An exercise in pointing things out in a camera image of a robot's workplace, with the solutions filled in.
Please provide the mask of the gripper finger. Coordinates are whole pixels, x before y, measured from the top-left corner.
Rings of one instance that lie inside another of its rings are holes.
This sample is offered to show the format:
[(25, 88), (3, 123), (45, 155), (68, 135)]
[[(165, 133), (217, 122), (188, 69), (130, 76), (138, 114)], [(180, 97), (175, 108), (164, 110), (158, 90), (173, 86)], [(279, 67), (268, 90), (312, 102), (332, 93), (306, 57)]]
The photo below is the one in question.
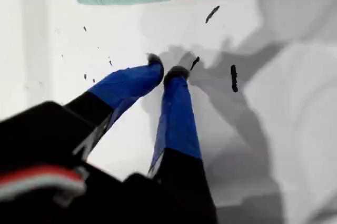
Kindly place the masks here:
[(189, 73), (182, 66), (174, 66), (164, 78), (149, 174), (169, 197), (165, 209), (170, 222), (217, 223), (187, 86)]
[(146, 65), (113, 72), (67, 103), (67, 109), (95, 126), (94, 132), (73, 150), (73, 154), (87, 159), (121, 115), (157, 87), (163, 76), (160, 57), (150, 53)]

